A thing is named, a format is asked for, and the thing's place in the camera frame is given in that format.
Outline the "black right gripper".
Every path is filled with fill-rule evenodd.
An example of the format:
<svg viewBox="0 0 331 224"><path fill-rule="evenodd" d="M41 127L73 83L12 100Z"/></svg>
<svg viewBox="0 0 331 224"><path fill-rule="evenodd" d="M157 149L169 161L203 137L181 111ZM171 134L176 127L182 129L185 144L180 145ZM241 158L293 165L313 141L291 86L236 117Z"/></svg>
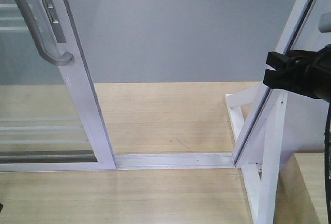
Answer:
<svg viewBox="0 0 331 224"><path fill-rule="evenodd" d="M313 99L330 99L330 44L319 51L291 50L267 54L263 83Z"/></svg>

